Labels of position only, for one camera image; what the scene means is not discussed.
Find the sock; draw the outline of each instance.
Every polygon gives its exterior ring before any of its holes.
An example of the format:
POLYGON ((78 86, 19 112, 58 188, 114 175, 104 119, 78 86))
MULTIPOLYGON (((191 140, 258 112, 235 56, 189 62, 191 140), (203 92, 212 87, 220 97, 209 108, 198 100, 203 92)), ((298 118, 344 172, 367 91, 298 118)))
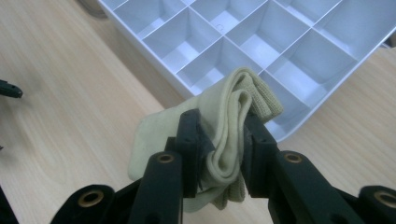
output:
POLYGON ((194 212, 208 203, 223 209, 228 201, 242 202, 245 117, 251 111, 265 123, 283 111, 269 87, 248 68, 239 68, 200 95, 142 119, 134 137, 128 175, 132 180, 141 178, 149 157, 164 150, 168 137, 176 136, 180 115, 195 108, 201 112, 203 129, 215 150, 205 158, 203 190, 196 198, 184 199, 184 211, 194 212))

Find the wood grain surface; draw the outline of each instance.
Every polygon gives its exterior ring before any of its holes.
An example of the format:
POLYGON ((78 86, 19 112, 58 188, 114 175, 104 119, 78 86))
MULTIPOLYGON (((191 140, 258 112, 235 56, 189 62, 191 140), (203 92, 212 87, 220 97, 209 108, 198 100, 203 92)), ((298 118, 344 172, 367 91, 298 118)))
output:
MULTIPOLYGON (((20 223, 49 223, 77 189, 131 183, 136 126, 183 99, 109 20, 76 1, 0 2, 0 185, 20 223)), ((337 188, 396 189, 396 49, 378 49, 281 149, 337 188)), ((209 205, 185 223, 272 223, 266 200, 209 205)))

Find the screw hole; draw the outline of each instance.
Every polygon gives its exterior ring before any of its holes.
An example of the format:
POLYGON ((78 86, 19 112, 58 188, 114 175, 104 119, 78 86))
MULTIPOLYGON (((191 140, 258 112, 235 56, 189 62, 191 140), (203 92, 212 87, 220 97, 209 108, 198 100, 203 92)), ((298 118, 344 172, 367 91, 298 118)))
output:
POLYGON ((79 197, 78 205, 81 207, 92 207, 99 204, 104 197, 105 194, 101 190, 90 190, 79 197))
POLYGON ((159 162, 161 162, 161 163, 168 163, 168 162, 171 162, 171 161, 173 161, 175 158, 172 156, 172 155, 169 155, 169 154, 164 154, 164 155, 161 155, 161 156, 159 156, 158 158, 157 158, 157 160, 159 161, 159 162))

